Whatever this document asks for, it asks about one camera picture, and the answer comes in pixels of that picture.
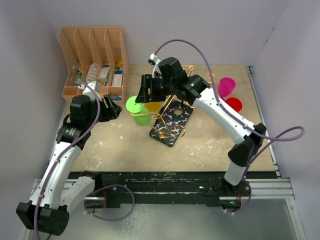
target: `storage compartment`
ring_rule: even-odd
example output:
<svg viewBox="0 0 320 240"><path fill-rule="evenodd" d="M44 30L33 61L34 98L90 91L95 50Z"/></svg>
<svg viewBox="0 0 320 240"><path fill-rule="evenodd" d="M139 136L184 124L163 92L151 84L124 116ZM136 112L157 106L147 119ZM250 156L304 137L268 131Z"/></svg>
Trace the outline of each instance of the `storage compartment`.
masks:
<svg viewBox="0 0 320 240"><path fill-rule="evenodd" d="M72 98L77 95L78 87L75 86L77 80L77 67L80 64L79 56L74 41L76 27L64 27L59 34L59 42L68 67L68 76L62 92L62 97L70 103Z"/></svg>
<svg viewBox="0 0 320 240"><path fill-rule="evenodd" d="M116 97L122 98L120 101L116 101L117 104L124 105L126 103L126 85L127 85L127 78L128 78L128 70L129 70L129 63L125 45L125 39L123 30L121 27L107 27L106 29L107 35L110 40L111 50L114 55L115 63L119 60L122 60L123 70L122 70L122 86L114 87L112 86L112 80L109 80L108 86L109 88L109 95L114 94Z"/></svg>
<svg viewBox="0 0 320 240"><path fill-rule="evenodd" d="M95 80L100 70L109 65L109 77L106 85L100 82L99 95L113 94L122 98L115 101L119 105L126 102L126 83L129 70L126 46L121 27L63 27L59 35L60 45L68 66L69 74L62 92L63 98L70 103L74 96L82 94L75 86L78 69L81 70L81 82L86 82L89 68L95 63ZM122 60L122 86L112 87L116 62Z"/></svg>

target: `white wall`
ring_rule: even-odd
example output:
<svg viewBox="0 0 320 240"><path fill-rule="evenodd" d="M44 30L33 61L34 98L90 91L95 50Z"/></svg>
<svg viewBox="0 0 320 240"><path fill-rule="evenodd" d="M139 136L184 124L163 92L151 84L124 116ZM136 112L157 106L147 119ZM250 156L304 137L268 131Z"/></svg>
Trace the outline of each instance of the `white wall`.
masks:
<svg viewBox="0 0 320 240"><path fill-rule="evenodd" d="M253 81L271 135L306 129L297 141L275 143L274 154L282 177L291 179L309 240L320 238L319 66L320 1L291 0L253 65Z"/></svg>
<svg viewBox="0 0 320 240"><path fill-rule="evenodd" d="M17 239L19 202L48 164L67 68L38 0L0 1L1 239Z"/></svg>
<svg viewBox="0 0 320 240"><path fill-rule="evenodd" d="M167 40L189 40L212 64L252 65L289 0L39 0L56 35L65 26L121 26L130 64L146 64ZM159 56L197 64L183 43Z"/></svg>

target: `wooden table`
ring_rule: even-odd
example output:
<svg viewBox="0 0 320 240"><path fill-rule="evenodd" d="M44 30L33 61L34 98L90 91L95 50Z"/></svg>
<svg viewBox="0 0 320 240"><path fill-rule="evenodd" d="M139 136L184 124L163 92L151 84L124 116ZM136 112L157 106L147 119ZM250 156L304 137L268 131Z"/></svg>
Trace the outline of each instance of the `wooden table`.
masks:
<svg viewBox="0 0 320 240"><path fill-rule="evenodd" d="M205 77L204 65L196 69ZM255 97L244 65L213 65L216 82L223 77L236 81L232 97L240 99L243 109L240 114L259 123L260 116ZM149 65L131 65L127 84L128 98L137 95L141 75L151 73ZM195 109L187 122L184 137L173 147L165 146L149 137L154 120L146 127L135 124L133 117L123 106L116 120L98 123L91 137L73 165L73 171L226 171L229 165L228 151L234 143L228 134L199 109ZM250 171L274 171L270 151L266 150L251 166Z"/></svg>

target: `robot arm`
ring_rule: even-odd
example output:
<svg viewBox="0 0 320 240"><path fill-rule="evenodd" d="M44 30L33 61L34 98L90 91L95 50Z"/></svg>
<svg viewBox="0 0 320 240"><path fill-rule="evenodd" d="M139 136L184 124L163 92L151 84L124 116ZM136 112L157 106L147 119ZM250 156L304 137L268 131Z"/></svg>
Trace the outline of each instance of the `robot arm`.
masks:
<svg viewBox="0 0 320 240"><path fill-rule="evenodd" d="M239 185L251 158L258 152L263 139L248 129L239 125L221 108L223 105L231 114L241 119L248 127L264 135L266 127L259 123L254 125L243 116L234 111L223 100L217 101L210 85L199 75L187 76L179 61L174 57L159 61L157 56L150 56L154 63L152 75L145 74L141 78L141 87L136 98L137 103L161 102L168 95L176 95L178 99L188 102L205 112L212 120L218 123L235 143L228 152L231 160L224 180L232 188Z"/></svg>
<svg viewBox="0 0 320 240"><path fill-rule="evenodd" d="M96 82L88 84L99 98L100 114L98 122L107 122L117 119L122 108L113 103L108 95L104 95L106 104L98 94L99 85ZM93 124L97 117L97 100L91 90L82 87L82 95L75 96L70 104L68 114L57 134L57 144L54 147L53 156L48 168L36 191L30 197L28 203L20 202L16 213L27 229L34 229L36 203L42 197L38 210L38 230L43 233L61 235L69 221L70 213L83 201L84 197L94 190L102 187L102 179L99 173L85 171L73 186L63 192L65 182L70 170L90 137L90 132L75 146L71 147L58 160L58 156L68 146L80 138Z"/></svg>

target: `green cup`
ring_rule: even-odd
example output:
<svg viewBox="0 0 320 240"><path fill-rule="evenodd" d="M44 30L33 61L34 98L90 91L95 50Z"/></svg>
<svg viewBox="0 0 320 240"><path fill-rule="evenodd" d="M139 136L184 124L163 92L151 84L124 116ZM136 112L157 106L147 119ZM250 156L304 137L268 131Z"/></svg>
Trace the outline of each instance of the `green cup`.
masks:
<svg viewBox="0 0 320 240"><path fill-rule="evenodd" d="M126 103L125 107L128 110L129 113L134 115L139 114L147 114L146 116L134 116L133 120L135 123L141 127L148 126L151 123L151 115L148 109L145 108L145 105L143 103L136 103L137 96L130 97Z"/></svg>

